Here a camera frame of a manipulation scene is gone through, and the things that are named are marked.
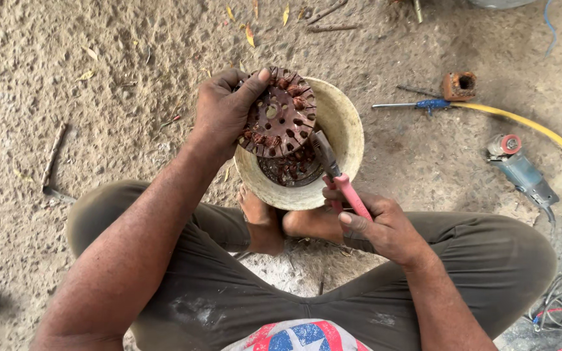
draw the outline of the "dirt ground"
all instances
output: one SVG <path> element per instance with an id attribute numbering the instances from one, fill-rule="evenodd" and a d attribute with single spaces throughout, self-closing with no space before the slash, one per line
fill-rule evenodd
<path id="1" fill-rule="evenodd" d="M 366 141 L 355 188 L 394 197 L 410 211 L 493 212 L 544 222 L 484 161 L 487 140 L 512 132 L 561 197 L 555 209 L 561 220 L 562 151 L 549 139 L 471 110 L 440 110 L 429 118 L 420 110 L 370 105 L 423 99 L 395 85 L 437 91 L 446 72 L 469 70 L 478 76 L 477 102 L 562 136 L 562 1 L 550 6 L 558 42 L 547 58 L 551 33 L 539 1 L 490 11 L 464 0 L 422 0 L 425 22 L 418 24 L 409 1 L 349 0 L 321 22 L 362 27 L 320 34 L 306 33 L 297 16 L 301 6 L 320 11 L 330 0 L 290 0 L 285 27 L 285 1 L 259 0 L 259 19 L 251 0 L 228 3 L 235 23 L 225 1 L 0 0 L 0 350 L 27 349 L 74 260 L 64 232 L 70 205 L 45 197 L 39 184 L 58 124 L 70 123 L 52 183 L 59 191 L 79 197 L 113 180 L 151 180 L 191 130 L 196 87 L 207 70 L 214 74 L 230 62 L 241 60 L 249 70 L 290 68 L 347 94 Z M 238 29 L 246 21 L 255 48 Z M 76 81 L 90 69 L 92 78 Z M 177 105 L 182 118 L 160 129 Z M 239 183 L 228 162 L 203 201 L 237 206 Z M 330 267 L 330 290 L 379 262 L 359 253 L 346 258 L 321 244 L 292 244 L 286 255 L 251 257 L 246 265 L 281 289 L 315 295 L 323 267 Z M 293 266 L 297 276 L 279 281 L 278 270 L 267 265 Z M 134 348 L 131 336 L 126 344 Z"/>

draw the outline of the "yellow cable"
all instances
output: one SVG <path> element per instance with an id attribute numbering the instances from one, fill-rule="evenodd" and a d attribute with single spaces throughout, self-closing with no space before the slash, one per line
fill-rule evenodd
<path id="1" fill-rule="evenodd" d="M 534 129 L 538 132 L 542 132 L 543 134 L 548 136 L 550 139 L 554 140 L 557 144 L 559 144 L 562 147 L 562 137 L 560 137 L 557 133 L 549 130 L 548 128 L 545 128 L 543 125 L 541 125 L 539 123 L 535 123 L 535 122 L 533 122 L 529 119 L 526 119 L 522 116 L 518 116 L 518 115 L 513 114 L 511 112 L 506 112 L 505 110 L 490 108 L 489 106 L 485 106 L 485 105 L 471 104 L 469 102 L 452 102 L 450 104 L 450 106 L 456 106 L 456 107 L 459 107 L 459 108 L 469 108 L 469 109 L 484 111 L 484 112 L 488 112 L 488 113 L 492 113 L 492 114 L 499 114 L 500 116 L 505 116 L 507 118 L 511 118 L 512 120 L 515 120 L 519 123 L 525 124 L 528 127 L 531 127 L 532 129 Z"/>

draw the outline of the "dark pants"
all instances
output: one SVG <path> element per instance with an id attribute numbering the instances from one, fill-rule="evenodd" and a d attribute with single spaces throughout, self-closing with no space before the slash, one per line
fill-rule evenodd
<path id="1" fill-rule="evenodd" d="M 79 256 L 147 186 L 116 182 L 79 199 L 67 223 L 74 254 Z M 550 244 L 517 220 L 456 212 L 407 216 L 439 255 L 492 339 L 515 322 L 554 277 L 556 255 Z M 360 241 L 356 249 L 371 251 Z M 137 346 L 143 351 L 219 351 L 264 324 L 318 318 L 337 323 L 375 351 L 420 350 L 413 300 L 393 262 L 322 296 L 304 298 L 272 287 L 227 253 L 243 251 L 249 243 L 241 211 L 199 204 L 160 287 L 131 326 Z"/>

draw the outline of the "bare foot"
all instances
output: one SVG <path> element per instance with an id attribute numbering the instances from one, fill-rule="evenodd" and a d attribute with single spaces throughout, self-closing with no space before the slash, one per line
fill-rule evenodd
<path id="1" fill-rule="evenodd" d="M 290 211 L 283 217 L 283 231 L 291 237 L 310 237 L 343 243 L 337 214 L 324 207 L 308 211 Z"/>
<path id="2" fill-rule="evenodd" d="M 285 239 L 278 227 L 277 214 L 269 204 L 261 201 L 244 184 L 237 196 L 246 215 L 250 245 L 248 251 L 278 255 L 284 250 Z"/>

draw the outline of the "white bucket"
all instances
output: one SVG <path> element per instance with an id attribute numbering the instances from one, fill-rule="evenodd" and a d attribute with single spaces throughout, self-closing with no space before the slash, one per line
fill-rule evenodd
<path id="1" fill-rule="evenodd" d="M 337 157 L 340 171 L 355 178 L 363 157 L 363 126 L 355 106 L 334 85 L 320 79 L 304 77 L 311 85 L 318 107 L 316 123 L 322 128 Z M 306 186 L 287 188 L 266 177 L 257 163 L 257 156 L 238 146 L 234 163 L 244 184 L 263 202 L 288 211 L 310 210 L 324 204 L 319 177 Z"/>

